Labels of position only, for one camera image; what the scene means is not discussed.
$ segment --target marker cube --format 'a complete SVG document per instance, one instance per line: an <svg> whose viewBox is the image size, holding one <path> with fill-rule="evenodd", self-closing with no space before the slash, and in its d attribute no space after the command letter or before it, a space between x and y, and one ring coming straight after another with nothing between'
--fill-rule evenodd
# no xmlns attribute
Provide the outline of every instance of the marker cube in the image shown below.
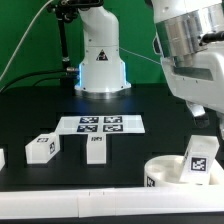
<svg viewBox="0 0 224 224"><path fill-rule="evenodd" d="M89 134L86 144L87 164L106 164L107 144L105 134Z"/></svg>
<svg viewBox="0 0 224 224"><path fill-rule="evenodd" d="M209 184L219 142L212 136L191 136L180 169L180 182Z"/></svg>
<svg viewBox="0 0 224 224"><path fill-rule="evenodd" d="M4 157L4 151L3 149L0 149L0 171L5 165L5 157Z"/></svg>
<svg viewBox="0 0 224 224"><path fill-rule="evenodd" d="M28 164L46 164L60 150L59 136L55 133L41 134L25 148Z"/></svg>

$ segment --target green backdrop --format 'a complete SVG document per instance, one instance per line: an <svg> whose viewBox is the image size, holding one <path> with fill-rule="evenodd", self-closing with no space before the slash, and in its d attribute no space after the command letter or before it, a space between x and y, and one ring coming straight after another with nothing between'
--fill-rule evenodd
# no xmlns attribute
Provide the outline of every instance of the green backdrop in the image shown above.
<svg viewBox="0 0 224 224"><path fill-rule="evenodd" d="M46 0L2 1L0 7L0 74L16 48L23 33ZM120 47L159 61L152 49L155 36L153 11L144 0L105 0L105 8L114 13L120 22ZM82 60L83 33L79 19L66 24L69 54L72 64ZM160 65L121 51L127 64L127 78L134 83L161 83L165 78ZM11 79L35 71L61 68L60 40L54 14L44 11L33 26L6 77L4 85ZM17 86L32 85L39 78L30 78ZM44 83L55 85L56 81Z"/></svg>

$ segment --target black table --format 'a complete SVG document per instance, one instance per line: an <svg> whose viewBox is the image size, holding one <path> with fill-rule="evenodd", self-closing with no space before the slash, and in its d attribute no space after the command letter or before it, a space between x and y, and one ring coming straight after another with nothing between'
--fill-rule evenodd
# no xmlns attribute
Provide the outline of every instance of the black table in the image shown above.
<svg viewBox="0 0 224 224"><path fill-rule="evenodd" d="M0 95L0 148L6 166L0 172L1 191L72 190L143 187L144 164L160 155L183 155L191 135L218 136L218 161L223 141L218 119L207 111L210 126L195 127L185 102L166 85L136 85L132 93L112 100L75 97L70 89L23 87ZM106 165L86 164L87 136L64 136L61 151L47 165L27 165L25 145L38 135L54 132L62 116L141 115L145 134L108 135ZM99 217L87 219L18 220L10 223L223 223L224 213Z"/></svg>

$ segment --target black sticker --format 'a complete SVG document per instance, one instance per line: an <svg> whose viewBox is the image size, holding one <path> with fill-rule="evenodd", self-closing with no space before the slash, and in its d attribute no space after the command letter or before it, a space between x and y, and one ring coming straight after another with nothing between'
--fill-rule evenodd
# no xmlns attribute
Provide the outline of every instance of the black sticker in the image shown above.
<svg viewBox="0 0 224 224"><path fill-rule="evenodd" d="M81 124L96 124L99 122L99 117L81 117Z"/></svg>
<svg viewBox="0 0 224 224"><path fill-rule="evenodd" d="M191 159L191 170L192 171L207 171L207 159L206 158L194 158Z"/></svg>
<svg viewBox="0 0 224 224"><path fill-rule="evenodd" d="M104 125L103 132L123 132L123 125Z"/></svg>
<svg viewBox="0 0 224 224"><path fill-rule="evenodd" d="M78 126L77 132L97 132L98 126L97 125L80 125Z"/></svg>
<svg viewBox="0 0 224 224"><path fill-rule="evenodd" d="M108 58L104 52L104 50L102 50L99 54L99 56L96 59L97 61L108 61Z"/></svg>
<svg viewBox="0 0 224 224"><path fill-rule="evenodd" d="M54 142L50 144L50 154L55 152L55 144Z"/></svg>
<svg viewBox="0 0 224 224"><path fill-rule="evenodd" d="M147 177L147 187L155 187L155 186L156 186L156 182L150 177Z"/></svg>
<svg viewBox="0 0 224 224"><path fill-rule="evenodd" d="M103 137L92 137L91 141L92 142L102 142L103 141Z"/></svg>
<svg viewBox="0 0 224 224"><path fill-rule="evenodd" d="M120 124L123 122L123 119L121 116L115 116L115 117L104 117L104 123L116 123Z"/></svg>
<svg viewBox="0 0 224 224"><path fill-rule="evenodd" d="M47 142L49 140L49 138L38 138L37 139L37 142L39 142L39 143L45 143L45 142Z"/></svg>

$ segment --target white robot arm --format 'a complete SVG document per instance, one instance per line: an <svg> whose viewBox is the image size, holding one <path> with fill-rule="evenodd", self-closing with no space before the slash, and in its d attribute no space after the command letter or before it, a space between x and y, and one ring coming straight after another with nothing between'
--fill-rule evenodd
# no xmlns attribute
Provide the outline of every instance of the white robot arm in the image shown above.
<svg viewBox="0 0 224 224"><path fill-rule="evenodd" d="M111 98L124 93L125 63L119 56L119 24L103 7L79 10L83 21L85 58L80 64L76 93L91 98Z"/></svg>
<svg viewBox="0 0 224 224"><path fill-rule="evenodd" d="M222 0L152 0L152 4L157 53L170 90L186 100L199 127L208 125L203 107L215 110L224 138Z"/></svg>

